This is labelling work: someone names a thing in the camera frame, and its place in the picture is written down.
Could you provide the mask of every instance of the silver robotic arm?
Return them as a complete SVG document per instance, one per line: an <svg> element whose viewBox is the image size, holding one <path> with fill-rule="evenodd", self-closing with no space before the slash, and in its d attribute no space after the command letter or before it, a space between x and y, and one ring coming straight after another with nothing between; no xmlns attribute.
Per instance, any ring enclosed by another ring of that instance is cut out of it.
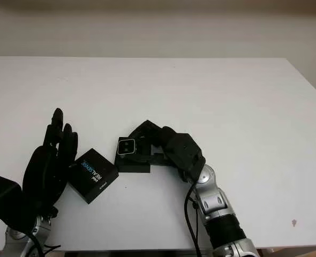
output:
<svg viewBox="0 0 316 257"><path fill-rule="evenodd" d="M259 257L240 228L225 193L217 186L214 170L205 165L194 187L202 223L210 236L214 257Z"/></svg>
<svg viewBox="0 0 316 257"><path fill-rule="evenodd" d="M51 231L51 221L45 220L43 217L36 218L35 226L32 230L34 236L40 247L44 249L46 242ZM28 235L7 227L6 242L0 257L37 257L39 253L34 245L34 242Z"/></svg>

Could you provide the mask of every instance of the robotic arm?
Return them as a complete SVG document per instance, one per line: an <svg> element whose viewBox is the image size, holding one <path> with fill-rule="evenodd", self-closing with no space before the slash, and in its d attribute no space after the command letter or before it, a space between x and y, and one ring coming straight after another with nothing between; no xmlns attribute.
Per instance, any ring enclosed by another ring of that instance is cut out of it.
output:
<svg viewBox="0 0 316 257"><path fill-rule="evenodd" d="M217 186L214 170L205 164L206 160L202 156L201 149L189 134L176 133L169 127L160 128L147 120L136 128L127 140L138 139L147 140L155 146L161 146L171 161L171 165L178 169L181 179L192 185L187 194L184 208L187 211L187 199L193 191L203 225L212 242L214 257L259 257L252 241L246 238L244 231L240 228L238 219L225 193ZM157 160L163 160L159 155L152 158L138 155L135 149L130 149L128 153L122 152L120 155L122 158L144 163L157 164ZM197 254L200 255L188 219L187 224L191 230Z"/></svg>

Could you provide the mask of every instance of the floor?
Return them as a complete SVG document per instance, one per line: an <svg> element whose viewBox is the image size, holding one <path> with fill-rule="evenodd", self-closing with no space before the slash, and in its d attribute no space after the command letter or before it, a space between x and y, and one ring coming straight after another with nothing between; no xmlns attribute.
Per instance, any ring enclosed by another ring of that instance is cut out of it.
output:
<svg viewBox="0 0 316 257"><path fill-rule="evenodd" d="M82 255L79 254L79 255L76 255L76 257L86 257L87 255L88 255L88 257L104 257L104 256L106 256L105 254L93 253L93 254L91 254L92 256L90 254L82 254ZM53 253L49 253L48 257L64 257L64 253L63 252L53 252ZM305 254L305 255L300 255L299 257L316 257L316 252Z"/></svg>

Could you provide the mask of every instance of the white wall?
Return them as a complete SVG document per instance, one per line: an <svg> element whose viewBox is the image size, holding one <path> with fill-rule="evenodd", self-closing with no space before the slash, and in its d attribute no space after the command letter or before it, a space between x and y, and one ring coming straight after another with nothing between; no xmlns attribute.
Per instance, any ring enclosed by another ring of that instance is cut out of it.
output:
<svg viewBox="0 0 316 257"><path fill-rule="evenodd" d="M316 88L316 0L0 0L0 55L286 57Z"/></svg>

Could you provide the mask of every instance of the robotic hand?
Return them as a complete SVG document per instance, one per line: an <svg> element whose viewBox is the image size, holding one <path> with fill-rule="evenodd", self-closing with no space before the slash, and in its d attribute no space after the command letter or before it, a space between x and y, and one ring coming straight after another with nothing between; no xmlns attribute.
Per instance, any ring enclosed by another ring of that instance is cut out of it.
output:
<svg viewBox="0 0 316 257"><path fill-rule="evenodd" d="M74 161L78 136L69 124L63 128L63 112L56 109L47 126L44 142L33 153L21 187L0 177L0 219L8 226L1 257L43 257L54 204L67 183L67 170Z"/></svg>
<svg viewBox="0 0 316 257"><path fill-rule="evenodd" d="M202 156L201 149L189 134L176 133L169 127L160 128L147 120L127 139L119 141L117 153L122 159L137 163L167 165L167 160L159 154L142 156L136 149L122 147L121 144L126 144L126 140L144 141L154 146L161 146L170 161L169 164L178 169L183 181L192 185L185 198L184 211L198 256L201 256L201 253L187 217L187 203L192 192L195 193L203 225L212 242L214 257L259 257L252 241L246 238L240 228L225 193L217 186L214 170L205 164L206 160Z"/></svg>

